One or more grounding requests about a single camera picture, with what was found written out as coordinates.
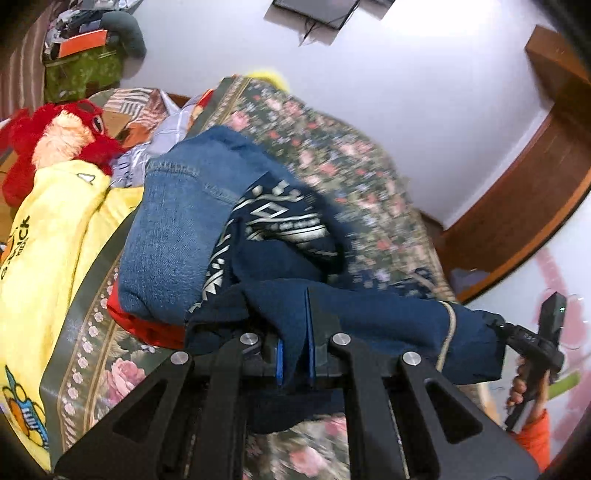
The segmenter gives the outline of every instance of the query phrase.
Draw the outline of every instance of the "denim jacket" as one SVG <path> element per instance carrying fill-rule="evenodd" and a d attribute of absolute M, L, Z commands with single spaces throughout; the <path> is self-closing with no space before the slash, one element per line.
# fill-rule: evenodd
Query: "denim jacket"
<path fill-rule="evenodd" d="M 227 127 L 213 127 L 150 160 L 121 257 L 122 308 L 145 320 L 183 325 L 201 296 L 210 255 L 232 208 L 267 172 L 300 184 Z"/>

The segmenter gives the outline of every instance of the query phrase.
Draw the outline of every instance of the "hand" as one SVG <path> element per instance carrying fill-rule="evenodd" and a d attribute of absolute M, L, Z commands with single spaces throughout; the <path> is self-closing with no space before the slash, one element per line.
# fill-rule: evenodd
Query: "hand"
<path fill-rule="evenodd" d="M 507 398 L 507 408 L 511 408 L 523 402 L 523 394 L 527 391 L 527 384 L 525 379 L 527 377 L 527 371 L 529 365 L 524 358 L 519 358 L 519 368 L 517 369 L 517 376 L 513 379 L 513 387 Z M 534 408 L 530 412 L 530 416 L 527 417 L 526 424 L 531 423 L 539 419 L 546 409 L 546 402 L 548 401 L 548 391 L 550 386 L 550 371 L 548 370 L 544 378 L 538 385 L 538 398 L 534 403 Z"/>

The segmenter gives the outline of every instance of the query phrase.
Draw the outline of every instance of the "red stuffed toy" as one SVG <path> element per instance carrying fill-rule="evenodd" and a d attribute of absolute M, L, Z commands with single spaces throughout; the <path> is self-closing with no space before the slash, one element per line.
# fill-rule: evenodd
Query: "red stuffed toy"
<path fill-rule="evenodd" d="M 107 136 L 102 112 L 88 100 L 48 103 L 12 122 L 10 144 L 18 158 L 2 184 L 6 203 L 19 207 L 33 190 L 37 169 L 62 161 L 85 160 L 111 175 L 111 160 L 125 149 Z"/>

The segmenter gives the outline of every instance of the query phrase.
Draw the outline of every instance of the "pink flower pattern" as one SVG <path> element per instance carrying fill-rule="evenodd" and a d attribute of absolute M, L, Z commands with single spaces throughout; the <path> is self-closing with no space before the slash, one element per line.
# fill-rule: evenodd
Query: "pink flower pattern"
<path fill-rule="evenodd" d="M 121 358 L 111 365 L 111 371 L 104 370 L 103 375 L 108 389 L 107 398 L 112 406 L 117 405 L 146 378 L 143 368 L 138 368 L 131 360 Z"/>
<path fill-rule="evenodd" d="M 269 98 L 266 102 L 265 102 L 270 109 L 278 112 L 279 110 L 281 110 L 282 104 L 281 102 L 273 99 L 273 98 Z"/>
<path fill-rule="evenodd" d="M 283 108 L 289 116 L 296 117 L 302 114 L 302 109 L 300 108 L 300 105 L 292 100 L 285 102 Z"/>
<path fill-rule="evenodd" d="M 314 155 L 310 150 L 300 152 L 300 167 L 307 168 L 314 160 Z"/>
<path fill-rule="evenodd" d="M 324 423 L 327 435 L 333 437 L 343 436 L 347 438 L 347 419 L 345 417 L 332 417 Z"/>
<path fill-rule="evenodd" d="M 325 469 L 328 462 L 318 451 L 311 447 L 304 447 L 290 453 L 291 467 L 298 473 L 312 478 Z"/>
<path fill-rule="evenodd" d="M 337 173 L 337 169 L 336 167 L 329 161 L 324 162 L 321 166 L 320 166 L 320 171 L 322 173 L 326 173 L 329 176 L 334 176 Z"/>
<path fill-rule="evenodd" d="M 248 127 L 249 123 L 250 119 L 247 114 L 244 112 L 234 112 L 230 117 L 230 123 L 228 126 L 237 132 L 241 132 Z"/>
<path fill-rule="evenodd" d="M 345 155 L 349 155 L 350 157 L 354 157 L 355 155 L 357 155 L 356 148 L 353 145 L 351 145 L 351 144 L 341 145 L 340 150 Z"/>

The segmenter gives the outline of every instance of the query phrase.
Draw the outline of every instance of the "cartoon print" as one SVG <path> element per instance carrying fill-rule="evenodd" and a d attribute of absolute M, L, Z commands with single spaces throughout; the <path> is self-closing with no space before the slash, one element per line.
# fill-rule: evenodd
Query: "cartoon print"
<path fill-rule="evenodd" d="M 7 365 L 4 366 L 4 370 L 6 370 L 9 386 L 2 387 L 2 393 L 17 425 L 30 440 L 46 450 L 49 449 L 45 412 L 37 402 L 29 398 Z"/>
<path fill-rule="evenodd" d="M 29 226 L 31 216 L 27 216 L 19 227 L 15 228 L 11 236 L 8 238 L 6 248 L 2 255 L 0 255 L 0 280 L 3 280 L 8 271 L 8 266 L 16 257 L 18 257 L 25 248 L 29 240 Z"/>

